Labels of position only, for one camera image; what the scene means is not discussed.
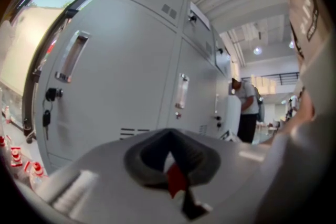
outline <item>black strap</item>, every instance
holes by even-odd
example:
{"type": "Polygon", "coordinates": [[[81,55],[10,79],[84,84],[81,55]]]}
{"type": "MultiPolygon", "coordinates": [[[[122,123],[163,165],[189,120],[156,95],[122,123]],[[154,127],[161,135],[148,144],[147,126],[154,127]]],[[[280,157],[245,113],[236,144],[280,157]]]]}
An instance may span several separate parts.
{"type": "Polygon", "coordinates": [[[292,33],[293,33],[293,37],[294,37],[294,44],[295,44],[296,50],[298,51],[298,54],[302,57],[302,59],[304,59],[305,57],[303,56],[302,49],[299,46],[299,40],[298,40],[298,37],[295,34],[292,23],[290,24],[290,28],[292,29],[292,33]]]}

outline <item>key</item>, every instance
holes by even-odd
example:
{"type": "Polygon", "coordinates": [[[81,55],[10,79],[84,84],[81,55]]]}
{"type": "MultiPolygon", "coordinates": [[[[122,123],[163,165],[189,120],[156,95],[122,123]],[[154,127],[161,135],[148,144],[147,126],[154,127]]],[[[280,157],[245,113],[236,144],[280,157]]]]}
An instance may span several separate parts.
{"type": "Polygon", "coordinates": [[[48,126],[50,124],[50,111],[49,110],[46,110],[44,112],[42,123],[43,123],[43,127],[46,129],[47,140],[49,140],[49,137],[48,137],[48,126]]]}

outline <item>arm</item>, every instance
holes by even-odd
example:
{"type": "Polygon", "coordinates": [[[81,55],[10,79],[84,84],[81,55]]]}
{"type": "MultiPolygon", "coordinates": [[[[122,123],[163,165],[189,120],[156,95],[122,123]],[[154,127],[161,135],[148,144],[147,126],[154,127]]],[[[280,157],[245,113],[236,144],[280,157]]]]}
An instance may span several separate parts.
{"type": "Polygon", "coordinates": [[[255,89],[253,88],[253,86],[249,83],[244,83],[242,85],[242,87],[244,87],[245,92],[246,92],[246,102],[244,104],[241,104],[242,107],[242,111],[248,109],[254,102],[254,95],[256,94],[255,89]]]}
{"type": "Polygon", "coordinates": [[[246,99],[246,102],[241,105],[242,111],[248,109],[253,104],[254,98],[253,96],[250,96],[246,99]]]}

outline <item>white shirt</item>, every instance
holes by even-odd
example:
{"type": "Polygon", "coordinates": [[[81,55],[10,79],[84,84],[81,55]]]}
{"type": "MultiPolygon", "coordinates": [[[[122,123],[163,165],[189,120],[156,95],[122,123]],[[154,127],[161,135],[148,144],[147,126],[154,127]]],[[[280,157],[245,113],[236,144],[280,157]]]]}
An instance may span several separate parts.
{"type": "Polygon", "coordinates": [[[252,84],[248,82],[242,82],[239,90],[235,90],[235,96],[237,96],[241,104],[243,105],[248,97],[253,96],[253,103],[246,110],[242,111],[242,115],[250,115],[250,114],[258,114],[259,106],[256,98],[256,90],[252,86],[252,84]]]}
{"type": "MultiPolygon", "coordinates": [[[[292,100],[292,108],[296,108],[297,110],[299,110],[300,108],[300,101],[297,97],[294,97],[293,100],[292,100]]],[[[296,114],[296,111],[293,110],[293,113],[292,113],[292,116],[294,117],[296,114]]]]}

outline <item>locker handle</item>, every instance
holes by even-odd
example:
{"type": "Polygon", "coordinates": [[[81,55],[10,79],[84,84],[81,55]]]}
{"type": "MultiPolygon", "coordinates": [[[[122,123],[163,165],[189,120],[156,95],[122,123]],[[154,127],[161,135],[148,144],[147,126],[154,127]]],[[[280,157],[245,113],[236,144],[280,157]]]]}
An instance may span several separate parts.
{"type": "Polygon", "coordinates": [[[74,69],[86,44],[88,43],[89,38],[90,34],[87,32],[79,30],[75,32],[65,49],[59,65],[59,71],[56,71],[56,79],[65,83],[71,82],[74,69]]]}
{"type": "Polygon", "coordinates": [[[216,99],[215,99],[215,114],[217,114],[217,105],[218,105],[218,99],[219,99],[219,94],[216,94],[216,99]]]}
{"type": "Polygon", "coordinates": [[[175,107],[178,109],[185,108],[185,101],[187,98],[188,86],[189,86],[189,77],[187,77],[185,74],[180,74],[179,83],[177,85],[177,94],[176,94],[176,103],[175,103],[175,107]]]}

